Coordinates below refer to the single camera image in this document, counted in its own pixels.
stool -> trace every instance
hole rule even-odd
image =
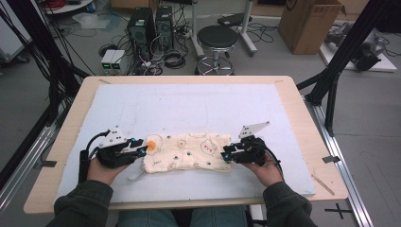
[[[205,57],[198,62],[196,75],[234,75],[233,65],[226,58],[218,56],[219,52],[228,52],[238,43],[238,35],[227,26],[207,26],[198,32],[198,44],[213,51],[213,57]]]

person's right hand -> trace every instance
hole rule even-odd
[[[265,164],[262,166],[254,163],[242,165],[250,169],[256,175],[259,182],[266,187],[283,181],[280,171],[268,154],[265,154]]]
[[[94,158],[91,160],[91,164],[89,165],[87,180],[98,181],[110,185],[114,181],[114,178],[128,166],[129,165],[117,168],[108,168],[103,166],[97,158]]]

jeans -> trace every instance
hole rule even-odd
[[[178,227],[170,210],[121,211],[118,227]],[[192,212],[191,227],[246,227],[245,206],[197,208]]]

fabric pad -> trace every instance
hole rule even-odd
[[[193,168],[230,172],[231,164],[220,154],[230,143],[230,135],[223,134],[153,134],[147,138],[144,168],[147,173]]]

wooden table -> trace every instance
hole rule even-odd
[[[322,158],[329,155],[328,150],[307,110],[292,78],[286,76],[246,76],[246,77],[89,77],[85,79],[67,115],[59,135],[50,150],[47,160],[57,161],[55,167],[44,167],[26,200],[24,210],[28,214],[53,213],[53,202],[57,194],[63,167],[69,152],[75,144],[79,129],[84,121],[96,89],[100,84],[274,84],[287,112],[306,166],[312,176],[316,195],[308,197],[311,201],[343,200],[348,196],[347,189],[333,163],[326,164]],[[134,209],[155,207],[189,207],[222,204],[257,204],[260,199],[235,201],[187,201],[124,203],[112,204],[110,209]]]

